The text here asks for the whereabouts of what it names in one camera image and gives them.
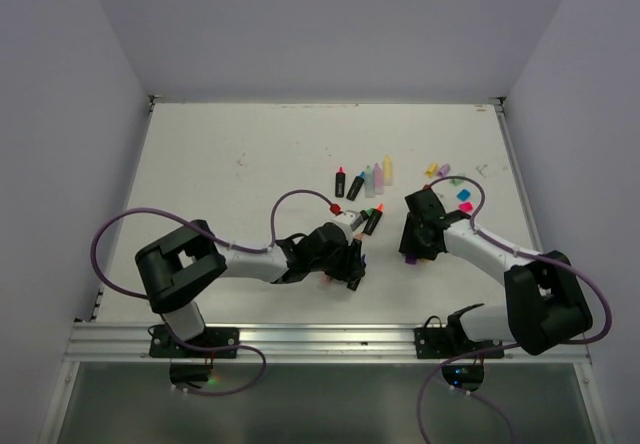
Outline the pink pen cap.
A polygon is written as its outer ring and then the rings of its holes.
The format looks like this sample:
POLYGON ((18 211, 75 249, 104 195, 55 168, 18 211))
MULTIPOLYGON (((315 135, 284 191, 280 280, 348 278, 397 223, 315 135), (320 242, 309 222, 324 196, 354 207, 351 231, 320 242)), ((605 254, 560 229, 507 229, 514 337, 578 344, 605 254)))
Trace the pink pen cap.
POLYGON ((458 206, 458 208, 459 208, 462 212, 465 212, 465 213, 468 213, 468 214, 470 214, 470 213, 473 211, 473 209, 474 209, 473 204, 472 204, 471 202, 463 202, 463 203, 460 203, 460 204, 459 204, 459 206, 458 206))

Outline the blue pen cap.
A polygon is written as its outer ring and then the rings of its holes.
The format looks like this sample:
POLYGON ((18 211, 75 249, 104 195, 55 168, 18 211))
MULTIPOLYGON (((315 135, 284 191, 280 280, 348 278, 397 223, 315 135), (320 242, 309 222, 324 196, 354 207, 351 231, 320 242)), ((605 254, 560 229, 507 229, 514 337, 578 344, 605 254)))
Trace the blue pen cap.
POLYGON ((471 192, 467 189, 463 189, 456 195, 456 197, 460 202, 468 202, 471 199, 471 192))

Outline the orange capped black highlighter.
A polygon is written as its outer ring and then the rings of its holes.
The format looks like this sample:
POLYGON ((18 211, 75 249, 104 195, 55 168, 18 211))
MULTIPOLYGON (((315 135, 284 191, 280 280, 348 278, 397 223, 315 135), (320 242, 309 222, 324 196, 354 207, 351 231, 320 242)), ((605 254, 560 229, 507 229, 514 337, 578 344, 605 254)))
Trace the orange capped black highlighter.
POLYGON ((371 236, 374 233, 376 227, 378 226, 384 214, 384 205, 380 204, 377 207, 372 209, 373 209, 372 214, 369 217, 369 219, 366 220, 366 224, 363 230, 363 233, 368 236, 371 236))

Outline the lilac pen cap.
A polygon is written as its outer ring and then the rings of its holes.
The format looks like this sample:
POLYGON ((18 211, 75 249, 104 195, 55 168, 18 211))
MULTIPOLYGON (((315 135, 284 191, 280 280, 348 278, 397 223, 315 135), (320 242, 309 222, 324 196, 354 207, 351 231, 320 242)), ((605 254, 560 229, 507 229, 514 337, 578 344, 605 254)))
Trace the lilac pen cap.
POLYGON ((438 177, 446 177, 446 176, 449 175, 449 173, 450 173, 450 165, 449 164, 443 164, 437 170, 436 175, 438 177))

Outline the blue capped black highlighter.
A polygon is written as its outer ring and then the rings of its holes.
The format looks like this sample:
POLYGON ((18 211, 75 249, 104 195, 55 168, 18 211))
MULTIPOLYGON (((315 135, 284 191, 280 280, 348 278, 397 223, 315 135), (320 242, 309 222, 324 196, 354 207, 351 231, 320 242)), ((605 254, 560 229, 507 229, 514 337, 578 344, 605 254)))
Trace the blue capped black highlighter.
POLYGON ((348 201, 355 201, 362 187, 364 186, 364 183, 365 183, 365 172, 362 171, 354 177, 349 187, 349 190, 346 194, 346 199, 348 201))

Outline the lilac pastel highlighter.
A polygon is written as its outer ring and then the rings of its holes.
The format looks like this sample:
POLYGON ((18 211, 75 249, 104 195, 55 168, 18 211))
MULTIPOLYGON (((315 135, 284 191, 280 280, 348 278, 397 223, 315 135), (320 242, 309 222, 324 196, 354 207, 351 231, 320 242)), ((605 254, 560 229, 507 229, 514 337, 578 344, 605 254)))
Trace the lilac pastel highlighter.
POLYGON ((374 194, 382 195, 384 193, 384 172, 379 163, 376 163, 373 168, 374 178, 374 194))

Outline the yellow pastel highlighter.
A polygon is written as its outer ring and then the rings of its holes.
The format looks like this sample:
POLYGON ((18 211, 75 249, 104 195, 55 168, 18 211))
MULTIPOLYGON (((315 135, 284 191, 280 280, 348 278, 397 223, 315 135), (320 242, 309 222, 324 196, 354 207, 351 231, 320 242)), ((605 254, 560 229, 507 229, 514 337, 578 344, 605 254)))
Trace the yellow pastel highlighter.
POLYGON ((393 184, 393 162, 389 155, 386 155, 383 159, 382 171, 383 184, 385 186, 391 186, 393 184))

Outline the pink capped black highlighter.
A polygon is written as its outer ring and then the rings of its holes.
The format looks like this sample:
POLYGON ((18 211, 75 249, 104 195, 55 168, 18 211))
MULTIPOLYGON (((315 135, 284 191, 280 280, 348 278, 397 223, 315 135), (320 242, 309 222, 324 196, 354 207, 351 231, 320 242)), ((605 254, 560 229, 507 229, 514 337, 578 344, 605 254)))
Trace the pink capped black highlighter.
POLYGON ((343 198, 345 195, 346 173, 342 166, 338 168, 334 179, 334 196, 343 198))

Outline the mint green pastel highlighter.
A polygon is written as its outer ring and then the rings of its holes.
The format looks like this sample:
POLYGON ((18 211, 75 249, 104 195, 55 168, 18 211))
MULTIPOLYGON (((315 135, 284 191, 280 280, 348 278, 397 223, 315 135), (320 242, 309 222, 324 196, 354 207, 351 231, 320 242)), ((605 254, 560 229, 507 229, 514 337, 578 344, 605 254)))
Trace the mint green pastel highlighter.
POLYGON ((364 187, 365 197, 373 198, 375 196, 375 178, 374 171, 371 166, 367 166, 364 171, 364 187))

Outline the mint green pen cap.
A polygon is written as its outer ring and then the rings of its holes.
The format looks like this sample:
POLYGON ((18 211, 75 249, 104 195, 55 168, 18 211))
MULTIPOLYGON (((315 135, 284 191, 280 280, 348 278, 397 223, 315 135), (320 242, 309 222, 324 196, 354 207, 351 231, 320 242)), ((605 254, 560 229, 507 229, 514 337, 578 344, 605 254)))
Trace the mint green pen cap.
POLYGON ((460 173, 460 174, 458 174, 458 175, 454 176, 454 177, 451 179, 451 184, 452 184, 452 185, 454 185, 454 186, 459 186, 459 185, 461 185, 464 181, 465 181, 465 175, 464 175, 464 174, 462 174, 462 173, 460 173))

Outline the green capped black highlighter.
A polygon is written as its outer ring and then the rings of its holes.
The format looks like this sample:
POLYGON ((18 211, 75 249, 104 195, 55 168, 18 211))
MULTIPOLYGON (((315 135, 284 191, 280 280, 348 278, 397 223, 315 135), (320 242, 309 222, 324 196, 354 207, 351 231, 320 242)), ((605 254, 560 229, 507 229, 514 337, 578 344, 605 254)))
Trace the green capped black highlighter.
POLYGON ((369 217, 370 217, 370 216, 371 216, 371 214, 372 214, 372 211, 373 211, 373 209, 372 209, 372 208, 369 208, 369 209, 363 209, 363 210, 361 210, 361 211, 360 211, 360 216, 361 216, 361 218, 362 218, 364 221, 368 220, 368 219, 369 219, 369 217))

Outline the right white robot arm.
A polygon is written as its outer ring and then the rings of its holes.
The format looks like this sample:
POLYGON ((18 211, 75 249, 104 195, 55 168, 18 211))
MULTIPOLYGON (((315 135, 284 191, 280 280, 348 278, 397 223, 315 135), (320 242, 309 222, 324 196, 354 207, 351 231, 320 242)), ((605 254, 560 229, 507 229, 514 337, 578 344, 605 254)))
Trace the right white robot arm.
POLYGON ((477 303, 453 312, 440 328, 425 331, 426 342, 461 357, 495 342, 540 355, 592 328, 591 311, 564 254, 499 245, 496 236, 481 235, 470 214, 446 211, 429 188, 405 202, 401 254, 430 261, 451 254, 495 279, 505 292, 503 304, 477 303))

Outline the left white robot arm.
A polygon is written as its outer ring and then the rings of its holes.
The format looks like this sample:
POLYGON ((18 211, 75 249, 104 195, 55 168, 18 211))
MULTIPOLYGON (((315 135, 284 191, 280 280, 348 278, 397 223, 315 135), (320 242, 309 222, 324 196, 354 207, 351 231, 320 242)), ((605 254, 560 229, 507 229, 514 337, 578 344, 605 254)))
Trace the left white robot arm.
POLYGON ((212 237, 207 222, 195 220, 135 255, 151 309, 168 325, 173 345, 185 356, 197 356, 207 347, 196 298, 218 278, 292 284, 323 273, 355 291, 365 276, 362 241, 346 224, 327 222, 308 235, 278 239, 264 252, 226 248, 212 237))

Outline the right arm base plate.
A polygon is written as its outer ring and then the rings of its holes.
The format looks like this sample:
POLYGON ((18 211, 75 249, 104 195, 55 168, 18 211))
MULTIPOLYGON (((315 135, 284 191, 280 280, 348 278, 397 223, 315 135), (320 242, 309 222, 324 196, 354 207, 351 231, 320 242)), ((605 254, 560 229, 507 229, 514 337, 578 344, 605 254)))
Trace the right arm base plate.
POLYGON ((481 304, 467 306, 455 311, 447 317, 446 322, 436 315, 430 316, 423 325, 416 327, 414 332, 414 347, 418 359, 445 360, 469 352, 477 352, 477 357, 487 359, 502 359, 504 351, 497 349, 501 344, 494 344, 490 340, 471 341, 462 329, 461 317, 481 304))

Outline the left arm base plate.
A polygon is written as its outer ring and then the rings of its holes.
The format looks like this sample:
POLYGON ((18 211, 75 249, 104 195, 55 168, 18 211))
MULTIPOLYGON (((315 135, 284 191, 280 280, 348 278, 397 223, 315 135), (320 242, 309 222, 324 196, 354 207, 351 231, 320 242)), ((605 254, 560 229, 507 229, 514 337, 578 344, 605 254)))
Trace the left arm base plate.
POLYGON ((178 344, 169 334, 164 324, 147 328, 150 336, 149 356, 152 358, 190 359, 210 358, 235 359, 239 343, 239 329, 236 327, 206 327, 202 334, 187 340, 188 347, 178 344), (219 348, 213 353, 203 353, 192 349, 195 347, 219 348))

